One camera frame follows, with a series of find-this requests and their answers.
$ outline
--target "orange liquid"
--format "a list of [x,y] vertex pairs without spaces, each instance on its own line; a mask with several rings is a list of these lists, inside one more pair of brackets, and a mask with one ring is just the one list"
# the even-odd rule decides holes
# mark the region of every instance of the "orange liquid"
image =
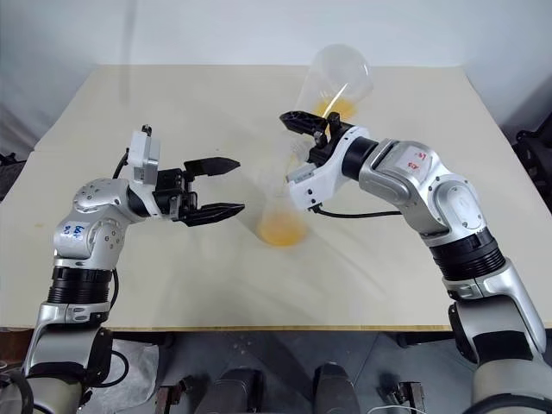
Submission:
[[338,98],[331,107],[329,106],[330,103],[330,100],[320,101],[314,109],[315,115],[323,116],[326,114],[327,116],[330,112],[339,112],[340,118],[347,120],[356,113],[354,103],[347,99]]
[[266,243],[283,247],[301,242],[307,229],[295,211],[269,211],[261,218],[257,234]]

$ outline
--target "black cable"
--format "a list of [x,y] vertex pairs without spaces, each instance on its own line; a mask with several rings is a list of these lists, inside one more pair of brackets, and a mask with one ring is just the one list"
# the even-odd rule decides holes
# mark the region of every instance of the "black cable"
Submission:
[[128,164],[127,162],[128,159],[129,159],[129,149],[127,148],[127,150],[124,152],[124,155],[121,157],[119,164],[117,164],[115,172],[113,172],[113,179],[119,178],[119,174],[121,173],[122,168]]
[[113,309],[113,306],[115,306],[115,302],[117,301],[117,296],[119,296],[119,274],[117,273],[117,269],[113,269],[113,297],[111,298],[111,305],[110,309]]
[[378,211],[376,213],[364,213],[364,214],[339,214],[339,213],[332,213],[330,211],[322,210],[320,208],[320,205],[315,205],[310,209],[322,216],[328,216],[328,217],[334,217],[334,218],[372,218],[372,217],[383,217],[383,216],[401,216],[403,214],[400,211]]
[[[117,164],[115,172],[113,172],[113,179],[119,178],[119,174],[121,173],[122,168],[128,164],[128,160],[129,160],[129,149],[127,148],[124,152],[124,155],[121,157],[119,164]],[[110,309],[113,309],[113,306],[115,305],[115,301],[117,300],[117,296],[119,296],[119,274],[117,273],[116,268],[113,269],[113,283],[114,283],[113,298],[111,298]]]
[[7,376],[12,384],[15,384],[21,393],[21,414],[32,414],[35,407],[35,399],[33,398],[33,390],[25,376],[18,369],[2,373],[2,376]]
[[114,351],[113,349],[111,349],[111,353],[113,355],[116,355],[118,356],[119,358],[121,358],[121,361],[122,363],[124,364],[124,372],[122,373],[122,375],[117,378],[116,380],[114,381],[111,381],[111,382],[104,382],[103,384],[99,384],[97,386],[93,386],[92,388],[108,388],[110,386],[116,386],[117,384],[119,384],[122,380],[124,380],[126,377],[127,377],[127,374],[129,373],[129,360],[127,360],[127,357],[124,356],[123,354],[121,354],[120,352],[118,351]]
[[464,414],[486,414],[488,412],[506,407],[523,407],[552,412],[552,401],[544,398],[527,397],[524,395],[498,394],[492,395],[472,405],[464,411]]

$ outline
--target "clear plastic cup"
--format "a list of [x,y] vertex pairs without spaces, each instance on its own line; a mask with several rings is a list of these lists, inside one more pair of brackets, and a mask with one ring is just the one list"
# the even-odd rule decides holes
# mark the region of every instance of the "clear plastic cup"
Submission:
[[329,45],[312,61],[296,110],[324,117],[335,111],[347,120],[356,112],[356,104],[372,89],[372,76],[364,56],[347,45]]
[[266,203],[257,222],[256,233],[271,246],[293,246],[307,234],[303,213],[293,205],[285,181],[286,174],[299,163],[290,154],[285,134],[274,138],[268,151],[271,156],[264,161],[258,177],[258,185],[266,196]]

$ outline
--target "tabletop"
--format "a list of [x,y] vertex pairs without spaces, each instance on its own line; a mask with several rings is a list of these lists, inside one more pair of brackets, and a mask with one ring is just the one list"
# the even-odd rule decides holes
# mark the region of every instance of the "tabletop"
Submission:
[[[160,168],[207,156],[241,167],[194,182],[199,203],[243,202],[196,228],[129,227],[117,269],[115,329],[448,329],[450,299],[429,250],[400,216],[339,220],[304,213],[306,238],[275,248],[256,235],[259,176],[293,108],[302,66],[100,66],[37,144],[0,204],[0,326],[35,325],[53,265],[53,230],[74,192],[110,177],[133,130],[149,123]],[[420,141],[466,176],[547,326],[549,211],[459,67],[375,67],[351,123],[381,141]],[[353,182],[336,212],[389,210]]]

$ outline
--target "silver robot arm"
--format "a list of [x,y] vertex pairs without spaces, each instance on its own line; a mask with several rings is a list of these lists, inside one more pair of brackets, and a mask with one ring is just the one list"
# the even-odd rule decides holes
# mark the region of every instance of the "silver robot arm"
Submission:
[[[188,226],[215,223],[243,209],[243,204],[208,204],[198,208],[191,182],[198,175],[224,174],[236,161],[211,158],[185,162],[185,170],[158,172],[160,144],[142,127],[133,134],[127,155],[113,179],[95,179],[78,189],[72,209],[55,230],[53,283],[41,304],[23,364],[32,391],[30,411],[74,413],[90,388],[105,387],[110,371],[112,334],[102,328],[111,302],[109,282],[130,224],[147,217]],[[131,180],[119,179],[125,163]],[[21,387],[0,394],[0,412],[22,412]]]
[[430,249],[455,301],[448,315],[457,348],[479,365],[473,412],[487,412],[477,410],[489,404],[507,406],[508,398],[552,399],[543,323],[487,228],[471,183],[424,144],[372,141],[366,129],[341,122],[336,113],[324,119],[293,111],[280,119],[288,129],[315,137],[308,163],[287,177],[299,209],[319,211],[321,202],[353,179],[393,204]]

